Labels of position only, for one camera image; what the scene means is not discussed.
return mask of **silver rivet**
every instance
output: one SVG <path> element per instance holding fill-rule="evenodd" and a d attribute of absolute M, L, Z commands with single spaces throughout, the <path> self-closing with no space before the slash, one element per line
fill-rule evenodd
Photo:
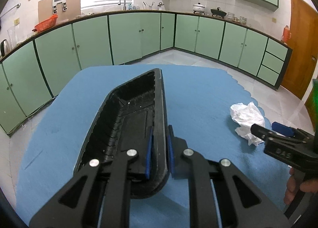
<path fill-rule="evenodd" d="M 221 164 L 224 166 L 224 167 L 229 167 L 231 165 L 231 162 L 229 159 L 222 159 L 221 160 Z"/>
<path fill-rule="evenodd" d="M 89 165 L 92 167 L 96 167 L 99 165 L 99 160 L 98 159 L 92 159 L 89 161 Z"/>
<path fill-rule="evenodd" d="M 128 156 L 135 156 L 137 154 L 137 151 L 135 149 L 129 149 L 127 151 Z"/>
<path fill-rule="evenodd" d="M 192 149 L 189 149 L 189 148 L 187 148 L 187 149 L 185 149 L 184 151 L 183 151 L 183 154 L 185 155 L 185 156 L 192 156 L 193 155 L 193 150 Z"/>

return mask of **black plastic tray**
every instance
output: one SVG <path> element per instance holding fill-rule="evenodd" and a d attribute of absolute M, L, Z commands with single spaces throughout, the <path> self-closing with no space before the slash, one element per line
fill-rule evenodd
<path fill-rule="evenodd" d="M 128 171 L 134 177 L 132 198 L 155 194 L 166 183 L 167 119 L 162 72 L 150 70 L 112 90 L 88 131 L 74 173 L 91 159 L 112 160 L 136 149 L 138 161 Z"/>

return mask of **red plastic basket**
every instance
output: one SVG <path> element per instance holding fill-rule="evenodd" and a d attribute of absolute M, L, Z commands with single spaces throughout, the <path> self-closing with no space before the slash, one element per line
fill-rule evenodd
<path fill-rule="evenodd" d="M 42 32 L 52 26 L 55 26 L 56 24 L 56 19 L 58 18 L 58 15 L 52 15 L 49 19 L 46 19 L 44 21 L 42 21 L 41 23 L 37 24 L 33 31 L 38 31 L 38 32 Z"/>

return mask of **cutting board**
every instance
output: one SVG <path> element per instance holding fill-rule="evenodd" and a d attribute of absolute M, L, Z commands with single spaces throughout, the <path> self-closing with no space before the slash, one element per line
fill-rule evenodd
<path fill-rule="evenodd" d="M 72 20 L 81 14 L 80 0 L 66 0 L 67 10 L 62 10 L 62 4 L 57 4 L 57 23 L 64 20 Z M 53 15 L 52 0 L 40 0 L 38 2 L 39 23 Z"/>

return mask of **finger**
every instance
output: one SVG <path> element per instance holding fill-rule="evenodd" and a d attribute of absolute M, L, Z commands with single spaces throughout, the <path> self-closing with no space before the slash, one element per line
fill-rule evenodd
<path fill-rule="evenodd" d="M 300 185 L 300 190 L 303 192 L 312 192 L 317 193 L 318 192 L 318 180 L 309 180 L 305 181 Z"/>
<path fill-rule="evenodd" d="M 296 180 L 294 179 L 293 176 L 290 176 L 288 181 L 287 181 L 287 184 L 286 184 L 286 187 L 287 189 L 290 191 L 290 192 L 294 192 L 295 189 L 296 189 Z"/>
<path fill-rule="evenodd" d="M 294 175 L 295 174 L 295 169 L 292 167 L 292 168 L 290 168 L 290 170 L 289 170 L 289 174 L 290 175 Z"/>
<path fill-rule="evenodd" d="M 285 192 L 284 203 L 289 205 L 295 198 L 295 193 L 290 192 L 288 189 Z"/>

